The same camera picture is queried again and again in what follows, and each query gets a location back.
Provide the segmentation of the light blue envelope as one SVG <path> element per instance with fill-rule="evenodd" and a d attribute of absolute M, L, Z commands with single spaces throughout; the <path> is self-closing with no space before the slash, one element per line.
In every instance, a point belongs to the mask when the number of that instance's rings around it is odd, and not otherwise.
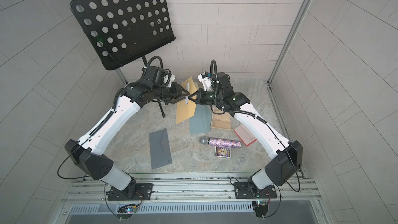
<path fill-rule="evenodd" d="M 190 134 L 202 134 L 210 131 L 212 111 L 209 106 L 197 105 L 194 116 L 190 118 Z"/>

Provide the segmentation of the tan kraft envelope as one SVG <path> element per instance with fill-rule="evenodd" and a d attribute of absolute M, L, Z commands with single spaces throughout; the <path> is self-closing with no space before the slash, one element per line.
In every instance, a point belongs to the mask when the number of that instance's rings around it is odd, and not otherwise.
<path fill-rule="evenodd" d="M 190 92 L 190 95 L 195 93 L 197 89 L 194 86 L 193 78 L 190 77 L 185 82 L 182 83 L 182 86 Z M 191 117 L 194 116 L 196 104 L 192 101 L 189 101 L 187 105 L 185 105 L 185 100 L 177 103 L 177 114 L 176 114 L 176 123 L 179 124 Z"/>

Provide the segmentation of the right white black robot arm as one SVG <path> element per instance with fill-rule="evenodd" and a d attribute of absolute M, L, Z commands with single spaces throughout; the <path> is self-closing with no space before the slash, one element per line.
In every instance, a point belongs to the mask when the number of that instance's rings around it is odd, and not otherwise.
<path fill-rule="evenodd" d="M 208 80 L 202 81 L 204 87 L 189 99 L 197 105 L 214 106 L 223 114 L 230 114 L 254 135 L 271 159 L 250 177 L 249 190 L 256 194 L 270 185 L 282 186 L 297 175 L 302 165 L 301 143 L 290 141 L 269 125 L 243 93 L 234 91 L 229 75 L 218 71 L 215 60 L 211 61 L 206 77 Z"/>

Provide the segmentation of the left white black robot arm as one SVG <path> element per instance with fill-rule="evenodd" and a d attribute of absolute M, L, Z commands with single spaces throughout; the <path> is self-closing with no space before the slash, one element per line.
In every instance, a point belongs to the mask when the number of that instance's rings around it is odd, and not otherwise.
<path fill-rule="evenodd" d="M 119 191 L 133 191 L 136 181 L 118 169 L 104 152 L 124 124 L 146 104 L 176 104 L 189 96 L 189 91 L 175 82 L 175 76 L 163 67 L 160 56 L 152 57 L 142 69 L 140 79 L 119 89 L 110 110 L 79 140 L 65 144 L 67 159 L 87 176 L 101 180 Z"/>

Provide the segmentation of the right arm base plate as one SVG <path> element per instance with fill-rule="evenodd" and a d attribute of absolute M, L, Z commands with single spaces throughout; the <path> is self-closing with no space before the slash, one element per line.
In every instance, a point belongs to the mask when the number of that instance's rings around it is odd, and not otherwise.
<path fill-rule="evenodd" d="M 259 192 L 251 193 L 248 188 L 248 182 L 232 183 L 235 189 L 236 199 L 276 199 L 277 192 L 274 185 L 269 185 Z"/>

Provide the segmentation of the pink white letter paper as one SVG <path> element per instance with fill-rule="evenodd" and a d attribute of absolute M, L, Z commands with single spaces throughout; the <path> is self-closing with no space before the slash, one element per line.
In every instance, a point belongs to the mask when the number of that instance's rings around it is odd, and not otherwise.
<path fill-rule="evenodd" d="M 247 147 L 257 141 L 256 137 L 244 125 L 235 128 L 234 132 Z"/>

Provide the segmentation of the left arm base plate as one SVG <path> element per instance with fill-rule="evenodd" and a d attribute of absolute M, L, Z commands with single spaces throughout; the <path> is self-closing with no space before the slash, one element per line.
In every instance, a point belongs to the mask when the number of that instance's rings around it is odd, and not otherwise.
<path fill-rule="evenodd" d="M 120 191 L 115 187 L 111 187 L 109 191 L 105 191 L 108 201 L 146 201 L 150 200 L 154 184 L 133 184 Z"/>

